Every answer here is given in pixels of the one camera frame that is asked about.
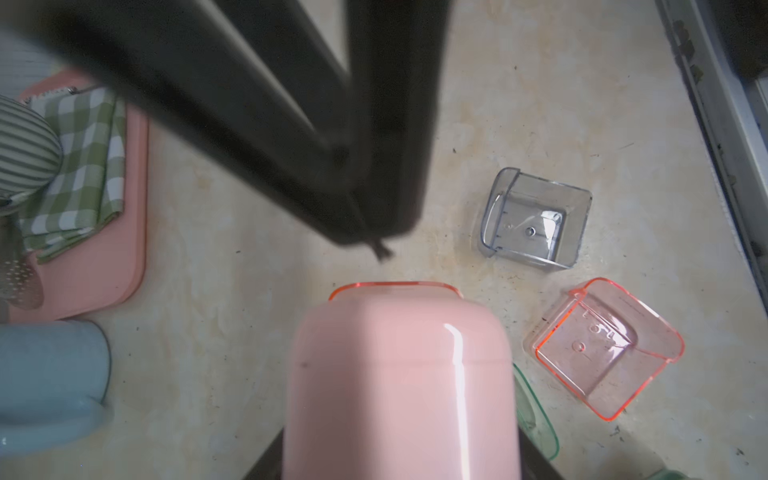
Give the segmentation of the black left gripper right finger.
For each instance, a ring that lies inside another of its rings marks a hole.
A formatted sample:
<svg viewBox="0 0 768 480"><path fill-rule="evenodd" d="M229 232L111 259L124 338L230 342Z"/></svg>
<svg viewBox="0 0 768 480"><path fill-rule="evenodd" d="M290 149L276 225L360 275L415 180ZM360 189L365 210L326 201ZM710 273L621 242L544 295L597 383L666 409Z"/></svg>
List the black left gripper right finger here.
<svg viewBox="0 0 768 480"><path fill-rule="evenodd" d="M521 429L518 429L518 438L522 480L563 480L562 475Z"/></svg>

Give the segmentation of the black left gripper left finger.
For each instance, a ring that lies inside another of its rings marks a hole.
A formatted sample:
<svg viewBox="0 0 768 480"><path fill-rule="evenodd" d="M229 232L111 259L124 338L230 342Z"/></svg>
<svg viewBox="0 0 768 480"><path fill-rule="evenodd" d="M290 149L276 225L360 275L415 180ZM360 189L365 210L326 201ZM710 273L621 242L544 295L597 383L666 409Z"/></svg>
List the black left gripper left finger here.
<svg viewBox="0 0 768 480"><path fill-rule="evenodd" d="M244 480L281 480L283 465L284 430L281 429L256 463L243 477Z"/></svg>

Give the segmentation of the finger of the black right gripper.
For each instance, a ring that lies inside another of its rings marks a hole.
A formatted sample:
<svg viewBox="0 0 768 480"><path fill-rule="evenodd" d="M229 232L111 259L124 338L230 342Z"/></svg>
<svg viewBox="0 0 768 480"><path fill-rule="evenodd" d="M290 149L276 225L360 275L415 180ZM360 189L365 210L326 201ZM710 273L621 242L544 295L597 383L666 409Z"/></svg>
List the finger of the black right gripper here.
<svg viewBox="0 0 768 480"><path fill-rule="evenodd" d="M344 73L296 1L5 1L83 69L308 226L381 244L353 195Z"/></svg>
<svg viewBox="0 0 768 480"><path fill-rule="evenodd" d="M348 1L352 240L402 235L424 203L450 19L448 1Z"/></svg>

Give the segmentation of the green transparent tray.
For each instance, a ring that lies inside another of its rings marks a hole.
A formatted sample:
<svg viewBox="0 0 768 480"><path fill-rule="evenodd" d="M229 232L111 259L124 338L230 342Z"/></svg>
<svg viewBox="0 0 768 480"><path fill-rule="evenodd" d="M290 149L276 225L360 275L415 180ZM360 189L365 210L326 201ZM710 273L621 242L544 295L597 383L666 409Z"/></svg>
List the green transparent tray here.
<svg viewBox="0 0 768 480"><path fill-rule="evenodd" d="M554 460L560 451L556 431L522 371L516 364L513 368L518 426L544 457Z"/></svg>

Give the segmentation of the pink pencil sharpener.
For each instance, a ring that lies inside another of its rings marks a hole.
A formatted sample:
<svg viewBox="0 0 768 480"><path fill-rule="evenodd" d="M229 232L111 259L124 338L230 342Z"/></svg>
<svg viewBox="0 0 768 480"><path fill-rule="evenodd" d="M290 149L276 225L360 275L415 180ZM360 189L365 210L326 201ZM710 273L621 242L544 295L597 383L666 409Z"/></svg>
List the pink pencil sharpener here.
<svg viewBox="0 0 768 480"><path fill-rule="evenodd" d="M355 284L309 309L290 353L286 479L517 479L511 348L435 282Z"/></svg>

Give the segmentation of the green yellow pencil sharpener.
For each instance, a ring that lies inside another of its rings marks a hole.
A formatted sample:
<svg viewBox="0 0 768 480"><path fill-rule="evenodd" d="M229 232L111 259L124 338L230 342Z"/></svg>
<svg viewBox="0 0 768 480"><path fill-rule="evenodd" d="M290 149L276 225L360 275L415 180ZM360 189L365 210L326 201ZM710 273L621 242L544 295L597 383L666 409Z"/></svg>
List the green yellow pencil sharpener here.
<svg viewBox="0 0 768 480"><path fill-rule="evenodd" d="M700 480L700 479L689 477L688 475L678 470L661 469L651 474L650 476L646 477L645 480Z"/></svg>

